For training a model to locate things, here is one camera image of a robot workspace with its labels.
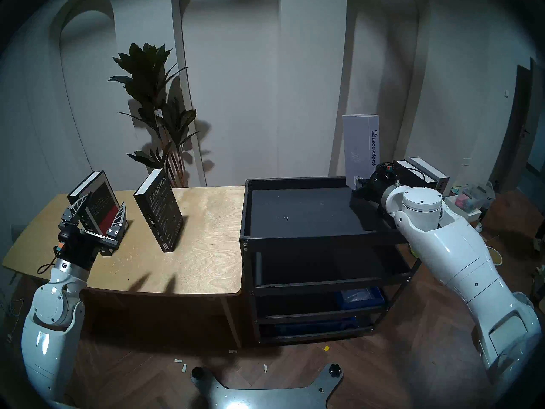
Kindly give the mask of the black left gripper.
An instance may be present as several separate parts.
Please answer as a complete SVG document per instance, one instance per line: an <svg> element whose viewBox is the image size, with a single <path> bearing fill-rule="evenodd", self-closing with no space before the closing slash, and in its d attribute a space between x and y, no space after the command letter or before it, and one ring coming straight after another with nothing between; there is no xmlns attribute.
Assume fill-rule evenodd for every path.
<svg viewBox="0 0 545 409"><path fill-rule="evenodd" d="M58 225L56 257L84 270L91 270L98 255L110 257L119 248L119 239L128 227L125 202L119 208L106 235L81 230L77 225L90 202L92 193L80 197L64 211Z"/></svg>

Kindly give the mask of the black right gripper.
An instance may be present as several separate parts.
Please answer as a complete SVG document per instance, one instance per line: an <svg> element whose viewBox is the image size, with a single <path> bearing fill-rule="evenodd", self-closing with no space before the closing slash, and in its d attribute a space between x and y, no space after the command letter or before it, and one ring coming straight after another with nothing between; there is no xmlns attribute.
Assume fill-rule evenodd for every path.
<svg viewBox="0 0 545 409"><path fill-rule="evenodd" d="M395 214L403 210L403 195L408 191L393 163L382 163L369 179L354 177L349 207L364 231L398 231Z"/></svg>

